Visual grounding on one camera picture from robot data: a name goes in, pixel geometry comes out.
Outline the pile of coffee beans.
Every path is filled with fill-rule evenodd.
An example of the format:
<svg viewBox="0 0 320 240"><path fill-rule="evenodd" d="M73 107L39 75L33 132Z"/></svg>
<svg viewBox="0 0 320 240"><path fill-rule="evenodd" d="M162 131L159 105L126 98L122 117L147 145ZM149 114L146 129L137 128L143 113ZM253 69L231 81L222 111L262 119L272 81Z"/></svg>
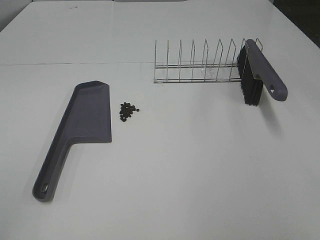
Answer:
<svg viewBox="0 0 320 240"><path fill-rule="evenodd" d="M119 117L122 122L126 122L128 118L131 118L134 112L139 112L140 109L136 108L129 102L124 102L120 104Z"/></svg>

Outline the grey plastic dustpan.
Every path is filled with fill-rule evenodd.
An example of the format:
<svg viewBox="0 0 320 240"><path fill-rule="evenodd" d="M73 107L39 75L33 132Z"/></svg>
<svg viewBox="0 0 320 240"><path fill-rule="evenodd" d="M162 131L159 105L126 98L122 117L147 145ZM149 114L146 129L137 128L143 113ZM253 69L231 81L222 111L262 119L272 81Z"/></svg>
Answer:
<svg viewBox="0 0 320 240"><path fill-rule="evenodd" d="M54 198L73 145L111 141L110 86L97 80L78 84L33 185L33 197L39 202L50 202Z"/></svg>

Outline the grey hand brush black bristles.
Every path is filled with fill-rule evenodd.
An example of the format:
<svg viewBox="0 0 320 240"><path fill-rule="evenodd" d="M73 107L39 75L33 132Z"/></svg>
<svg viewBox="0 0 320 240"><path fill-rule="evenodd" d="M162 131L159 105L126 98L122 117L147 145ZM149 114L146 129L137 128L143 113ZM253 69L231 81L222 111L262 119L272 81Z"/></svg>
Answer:
<svg viewBox="0 0 320 240"><path fill-rule="evenodd" d="M244 41L237 57L237 68L244 102L257 106L263 87L279 102L288 97L288 89L253 39Z"/></svg>

